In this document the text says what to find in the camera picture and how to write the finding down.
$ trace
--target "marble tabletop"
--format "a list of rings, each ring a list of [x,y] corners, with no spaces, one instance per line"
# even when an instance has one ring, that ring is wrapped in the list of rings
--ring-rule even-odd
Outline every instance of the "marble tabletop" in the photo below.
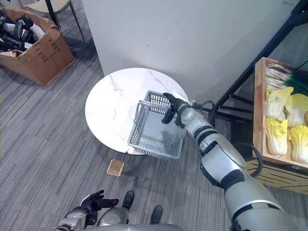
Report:
[[[94,136],[116,151],[140,154],[127,144],[139,100],[147,91],[178,92],[187,98],[181,86],[169,76],[146,68],[128,68],[100,80],[88,95],[86,121]]]

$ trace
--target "cardboard box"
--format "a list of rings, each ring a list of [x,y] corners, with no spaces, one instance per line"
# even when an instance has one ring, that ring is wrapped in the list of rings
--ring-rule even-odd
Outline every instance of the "cardboard box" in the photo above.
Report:
[[[47,86],[75,61],[52,20],[19,9],[5,7],[1,10],[13,21],[27,14],[46,33],[42,39],[18,57],[12,54],[19,54],[19,51],[10,52],[11,55],[8,52],[0,53],[1,66]]]

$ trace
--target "basket handle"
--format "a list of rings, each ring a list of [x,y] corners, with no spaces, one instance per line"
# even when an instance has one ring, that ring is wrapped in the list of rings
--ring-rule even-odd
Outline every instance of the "basket handle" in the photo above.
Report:
[[[139,107],[141,105],[145,105],[145,106],[148,106],[148,107],[157,107],[157,108],[162,109],[162,110],[167,110],[169,108],[167,106],[163,106],[163,105],[160,105],[160,104],[151,103],[151,102],[144,101],[144,100],[139,100],[139,103],[137,104],[137,108],[136,108],[134,124],[137,122],[137,118],[139,117]]]

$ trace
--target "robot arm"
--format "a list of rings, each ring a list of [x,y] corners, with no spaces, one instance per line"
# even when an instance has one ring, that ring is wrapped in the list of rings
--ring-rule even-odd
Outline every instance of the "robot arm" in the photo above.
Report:
[[[223,188],[231,231],[299,230],[269,191],[252,178],[242,156],[233,145],[191,108],[187,102],[164,93],[171,102],[163,123],[177,113],[176,124],[186,127],[196,140],[202,156],[200,168],[215,186]]]
[[[73,208],[54,229],[58,231],[80,231],[97,221],[98,211],[118,204],[118,199],[103,199],[104,190],[86,196],[80,206]]]

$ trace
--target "gold object on floor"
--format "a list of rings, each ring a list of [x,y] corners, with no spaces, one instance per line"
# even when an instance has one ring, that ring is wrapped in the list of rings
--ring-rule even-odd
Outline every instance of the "gold object on floor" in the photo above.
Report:
[[[111,160],[109,167],[107,169],[107,174],[114,175],[114,176],[121,176],[122,170],[124,167],[124,163],[119,160]]]

